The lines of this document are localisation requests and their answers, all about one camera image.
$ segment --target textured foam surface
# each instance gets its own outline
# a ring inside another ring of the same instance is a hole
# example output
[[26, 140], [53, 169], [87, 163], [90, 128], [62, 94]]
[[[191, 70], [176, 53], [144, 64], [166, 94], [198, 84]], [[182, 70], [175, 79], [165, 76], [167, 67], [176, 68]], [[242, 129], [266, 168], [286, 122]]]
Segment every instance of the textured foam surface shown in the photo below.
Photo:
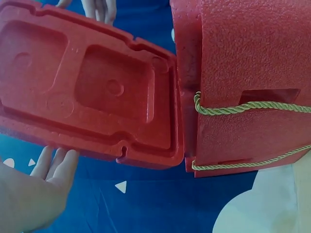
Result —
[[[272, 100], [310, 106], [310, 11], [308, 1], [201, 1], [201, 105], [218, 108]], [[199, 115], [196, 164], [249, 163], [279, 156], [311, 142], [310, 121], [310, 114], [280, 110]], [[304, 153], [269, 166], [292, 163]]]

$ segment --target circular indent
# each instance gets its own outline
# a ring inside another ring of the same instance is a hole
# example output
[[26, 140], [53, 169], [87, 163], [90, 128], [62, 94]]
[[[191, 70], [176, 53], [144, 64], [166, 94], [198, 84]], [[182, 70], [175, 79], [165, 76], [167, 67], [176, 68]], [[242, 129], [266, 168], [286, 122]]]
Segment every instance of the circular indent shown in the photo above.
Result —
[[107, 82], [106, 88], [108, 92], [113, 96], [120, 96], [124, 92], [124, 86], [114, 79], [111, 79]]
[[57, 93], [50, 96], [46, 106], [48, 111], [58, 118], [67, 118], [71, 116], [74, 109], [71, 97], [64, 93]]
[[159, 72], [161, 74], [169, 72], [169, 67], [167, 63], [160, 57], [153, 57], [152, 65], [156, 72]]
[[21, 69], [28, 68], [32, 63], [31, 55], [27, 52], [21, 52], [15, 56], [13, 63], [15, 66]]

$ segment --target rectangular cutout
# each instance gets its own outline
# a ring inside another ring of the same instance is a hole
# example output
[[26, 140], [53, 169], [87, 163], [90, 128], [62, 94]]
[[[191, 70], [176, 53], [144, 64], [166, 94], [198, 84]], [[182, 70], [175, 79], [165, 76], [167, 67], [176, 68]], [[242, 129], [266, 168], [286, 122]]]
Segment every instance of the rectangular cutout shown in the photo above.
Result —
[[299, 92], [299, 89], [246, 90], [242, 92], [239, 104], [244, 104], [250, 101], [294, 103]]

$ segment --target finger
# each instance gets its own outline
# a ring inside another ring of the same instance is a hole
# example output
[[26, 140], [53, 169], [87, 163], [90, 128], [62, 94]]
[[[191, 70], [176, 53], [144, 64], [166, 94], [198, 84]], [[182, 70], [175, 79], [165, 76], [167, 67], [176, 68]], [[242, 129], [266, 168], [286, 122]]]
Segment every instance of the finger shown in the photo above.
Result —
[[60, 185], [65, 191], [69, 192], [72, 186], [74, 173], [77, 169], [79, 153], [75, 150], [69, 150], [63, 162], [56, 168], [53, 177], [47, 182]]
[[96, 19], [96, 5], [94, 0], [81, 0], [86, 17]]
[[117, 2], [116, 0], [106, 0], [106, 5], [105, 23], [112, 25], [117, 16]]
[[40, 177], [45, 180], [51, 165], [52, 151], [53, 148], [49, 146], [42, 150], [38, 162], [30, 174], [31, 176]]
[[65, 155], [66, 155], [66, 151], [63, 148], [59, 148], [56, 151], [55, 156], [52, 161], [52, 165], [46, 177], [47, 180], [53, 177], [55, 170], [63, 162]]
[[105, 22], [106, 2], [103, 0], [95, 0], [95, 4], [97, 21]]
[[66, 8], [71, 4], [71, 2], [72, 0], [59, 0], [56, 6], [59, 8]]

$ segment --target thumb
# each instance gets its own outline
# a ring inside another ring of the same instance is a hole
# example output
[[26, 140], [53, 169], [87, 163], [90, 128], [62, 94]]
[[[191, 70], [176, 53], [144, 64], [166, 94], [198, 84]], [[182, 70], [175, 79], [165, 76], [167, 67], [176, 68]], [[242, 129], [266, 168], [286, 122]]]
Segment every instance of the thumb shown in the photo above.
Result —
[[59, 8], [66, 8], [70, 5], [72, 0], [59, 0], [58, 4], [56, 5], [56, 7]]

